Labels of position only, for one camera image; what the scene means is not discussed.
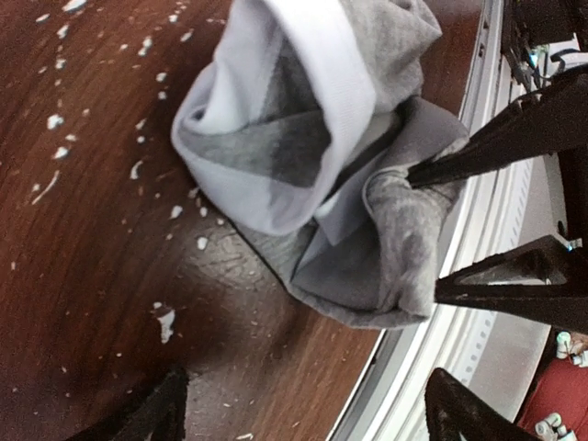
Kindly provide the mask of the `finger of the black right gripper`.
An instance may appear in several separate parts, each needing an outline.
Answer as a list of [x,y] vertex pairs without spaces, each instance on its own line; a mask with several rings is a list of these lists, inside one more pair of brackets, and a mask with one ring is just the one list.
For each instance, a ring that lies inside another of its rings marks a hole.
[[435,301],[586,334],[587,249],[541,237],[438,279]]

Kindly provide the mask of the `grey white underwear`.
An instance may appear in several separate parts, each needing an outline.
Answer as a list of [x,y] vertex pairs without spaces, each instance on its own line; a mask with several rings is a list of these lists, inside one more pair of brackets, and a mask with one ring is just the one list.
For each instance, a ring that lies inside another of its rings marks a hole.
[[461,181],[409,168],[468,130],[421,97],[440,37],[422,1],[236,1],[172,144],[288,293],[348,326],[400,329],[434,309],[439,236]]

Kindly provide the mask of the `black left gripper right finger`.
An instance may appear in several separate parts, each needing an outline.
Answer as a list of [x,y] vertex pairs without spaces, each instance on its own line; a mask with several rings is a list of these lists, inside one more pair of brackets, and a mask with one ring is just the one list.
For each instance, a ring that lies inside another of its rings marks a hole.
[[536,436],[503,418],[441,367],[431,372],[424,401],[431,441],[537,440]]

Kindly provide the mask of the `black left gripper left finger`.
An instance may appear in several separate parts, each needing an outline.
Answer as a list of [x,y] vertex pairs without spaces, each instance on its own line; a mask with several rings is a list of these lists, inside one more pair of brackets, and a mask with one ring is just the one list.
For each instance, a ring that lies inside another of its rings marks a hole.
[[171,368],[126,406],[77,434],[78,440],[184,440],[189,376]]

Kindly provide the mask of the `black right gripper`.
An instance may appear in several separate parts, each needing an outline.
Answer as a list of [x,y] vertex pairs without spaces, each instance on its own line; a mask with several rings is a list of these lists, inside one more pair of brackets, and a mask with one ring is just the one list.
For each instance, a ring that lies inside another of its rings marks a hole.
[[565,218],[557,231],[587,244],[587,3],[505,1],[501,54],[527,94],[461,150],[410,168],[414,188],[467,179],[540,155],[557,156]]

